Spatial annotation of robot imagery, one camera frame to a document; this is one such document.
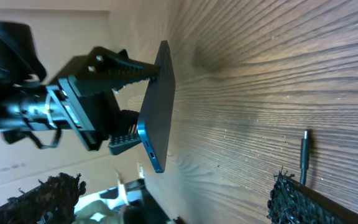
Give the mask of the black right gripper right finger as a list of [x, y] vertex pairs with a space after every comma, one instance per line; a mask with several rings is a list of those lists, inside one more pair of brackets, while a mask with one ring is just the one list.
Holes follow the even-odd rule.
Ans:
[[274, 224], [358, 224], [358, 214], [279, 172], [267, 201]]

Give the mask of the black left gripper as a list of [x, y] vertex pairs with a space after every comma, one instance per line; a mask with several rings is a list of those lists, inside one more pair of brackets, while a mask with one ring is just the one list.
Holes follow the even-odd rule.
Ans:
[[72, 57], [46, 90], [87, 151], [99, 150], [109, 138], [108, 148], [117, 156], [142, 141], [139, 112], [120, 111], [112, 89], [157, 78], [159, 73], [158, 65], [131, 60], [125, 50], [94, 47], [88, 55]]

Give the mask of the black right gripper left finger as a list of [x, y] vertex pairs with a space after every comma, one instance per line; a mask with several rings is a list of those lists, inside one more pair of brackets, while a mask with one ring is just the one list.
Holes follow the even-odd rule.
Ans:
[[66, 173], [50, 176], [47, 181], [0, 206], [0, 223], [73, 223], [75, 205], [86, 193], [86, 182]]

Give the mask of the blue smartphone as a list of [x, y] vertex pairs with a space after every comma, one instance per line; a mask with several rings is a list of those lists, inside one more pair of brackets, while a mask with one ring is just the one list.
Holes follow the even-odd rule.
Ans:
[[163, 173], [167, 160], [176, 81], [170, 47], [161, 41], [155, 64], [159, 76], [147, 86], [137, 122], [137, 130], [156, 173]]

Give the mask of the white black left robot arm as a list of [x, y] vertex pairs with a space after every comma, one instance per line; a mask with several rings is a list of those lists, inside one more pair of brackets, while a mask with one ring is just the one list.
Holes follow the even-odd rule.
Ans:
[[55, 148], [66, 129], [88, 151], [97, 151], [105, 140], [116, 147], [120, 138], [131, 146], [139, 141], [134, 131], [138, 113], [121, 110], [114, 92], [159, 73], [157, 65], [131, 60], [125, 50], [95, 47], [72, 57], [47, 80], [31, 28], [0, 21], [0, 132], [8, 144], [28, 138], [39, 149], [47, 145], [36, 132], [54, 131]]

